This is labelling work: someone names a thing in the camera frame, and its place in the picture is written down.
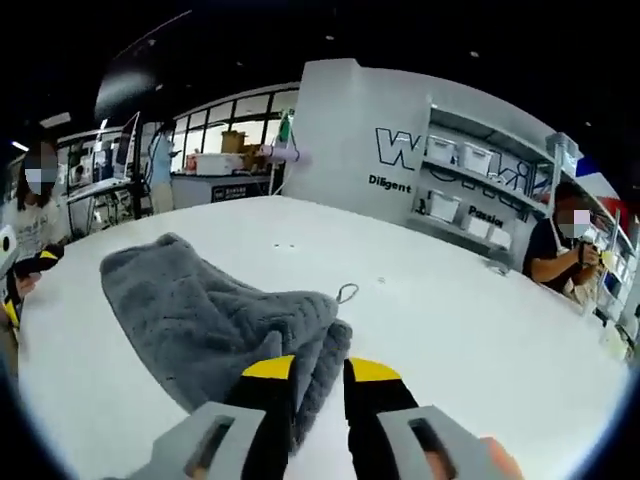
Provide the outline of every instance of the person in blue shirt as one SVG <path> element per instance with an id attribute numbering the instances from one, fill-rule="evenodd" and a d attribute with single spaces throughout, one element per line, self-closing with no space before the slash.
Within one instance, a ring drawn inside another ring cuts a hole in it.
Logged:
<path id="1" fill-rule="evenodd" d="M 169 135 L 176 128 L 176 122 L 164 122 L 149 146 L 150 168 L 148 182 L 151 188 L 153 213 L 164 213 L 173 210 L 173 192 L 171 190 L 171 159 L 180 151 L 173 152 L 173 144 Z"/>

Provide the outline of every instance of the man in black shirt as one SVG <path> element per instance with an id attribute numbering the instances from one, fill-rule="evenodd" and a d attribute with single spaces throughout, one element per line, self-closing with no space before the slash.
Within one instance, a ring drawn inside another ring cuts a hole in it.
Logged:
<path id="1" fill-rule="evenodd" d="M 600 261 L 593 245 L 579 241 L 588 226 L 582 192 L 573 183 L 560 183 L 556 187 L 552 218 L 541 220 L 531 232 L 523 273 L 560 293 L 566 293 L 567 287 L 571 290 L 572 285 L 588 282 L 596 274 Z"/>

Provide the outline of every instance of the monitor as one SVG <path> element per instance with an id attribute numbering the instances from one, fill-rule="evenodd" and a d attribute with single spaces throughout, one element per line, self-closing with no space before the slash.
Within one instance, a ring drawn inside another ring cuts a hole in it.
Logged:
<path id="1" fill-rule="evenodd" d="M 127 176 L 127 167 L 133 161 L 131 141 L 135 136 L 139 117 L 140 112 L 136 113 L 125 126 L 122 127 L 118 150 L 116 151 L 115 161 L 113 162 L 113 176 L 115 178 L 125 178 L 125 176 Z"/>

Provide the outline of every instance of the ceiling light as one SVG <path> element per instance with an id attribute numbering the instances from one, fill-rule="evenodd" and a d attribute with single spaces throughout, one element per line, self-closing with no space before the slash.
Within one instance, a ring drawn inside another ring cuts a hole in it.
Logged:
<path id="1" fill-rule="evenodd" d="M 60 125 L 62 123 L 67 123 L 71 121 L 71 115 L 69 112 L 59 113 L 58 115 L 54 115 L 53 117 L 45 118 L 40 121 L 40 125 L 44 128 L 55 127 L 56 125 Z"/>
<path id="2" fill-rule="evenodd" d="M 18 142 L 11 142 L 11 145 L 13 145 L 16 148 L 19 148 L 20 150 L 22 150 L 23 152 L 28 152 L 29 149 L 27 147 L 25 147 L 24 145 L 22 145 L 21 143 Z"/>

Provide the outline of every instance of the window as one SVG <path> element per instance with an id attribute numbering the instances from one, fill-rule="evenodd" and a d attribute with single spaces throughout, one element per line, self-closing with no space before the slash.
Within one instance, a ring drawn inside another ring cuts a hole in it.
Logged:
<path id="1" fill-rule="evenodd" d="M 207 117 L 207 111 L 196 112 L 191 114 L 191 122 L 189 122 L 189 129 L 204 125 L 205 118 Z"/>
<path id="2" fill-rule="evenodd" d="M 180 153 L 171 159 L 171 171 L 182 170 L 182 159 L 184 158 L 184 133 L 176 133 L 173 136 L 173 151 Z"/>
<path id="3" fill-rule="evenodd" d="M 238 132 L 244 132 L 247 136 L 244 139 L 244 144 L 259 144 L 262 141 L 262 130 L 264 129 L 264 120 L 251 120 L 248 122 L 234 123 L 231 125 L 231 130 L 237 130 Z"/>
<path id="4" fill-rule="evenodd" d="M 207 128 L 202 153 L 220 153 L 222 149 L 222 132 L 226 132 L 228 129 L 229 126 L 227 124 Z"/>
<path id="5" fill-rule="evenodd" d="M 273 96 L 272 112 L 281 113 L 289 108 L 296 108 L 298 102 L 298 90 L 278 92 Z"/>
<path id="6" fill-rule="evenodd" d="M 185 154 L 191 155 L 192 153 L 196 153 L 196 150 L 200 152 L 202 148 L 202 135 L 204 135 L 204 130 L 190 130 L 187 132 L 187 146 L 185 147 Z"/>
<path id="7" fill-rule="evenodd" d="M 209 124 L 219 122 L 220 120 L 228 120 L 231 118 L 231 107 L 233 102 L 223 103 L 217 107 L 211 107 L 209 112 Z"/>
<path id="8" fill-rule="evenodd" d="M 264 139 L 265 145 L 273 145 L 278 135 L 280 120 L 269 120 L 267 122 L 267 136 Z"/>
<path id="9" fill-rule="evenodd" d="M 244 117 L 246 115 L 255 115 L 257 113 L 265 113 L 267 111 L 268 103 L 269 95 L 241 98 L 236 104 L 236 113 L 234 118 Z"/>
<path id="10" fill-rule="evenodd" d="M 184 132 L 187 129 L 187 117 L 176 120 L 176 132 Z"/>

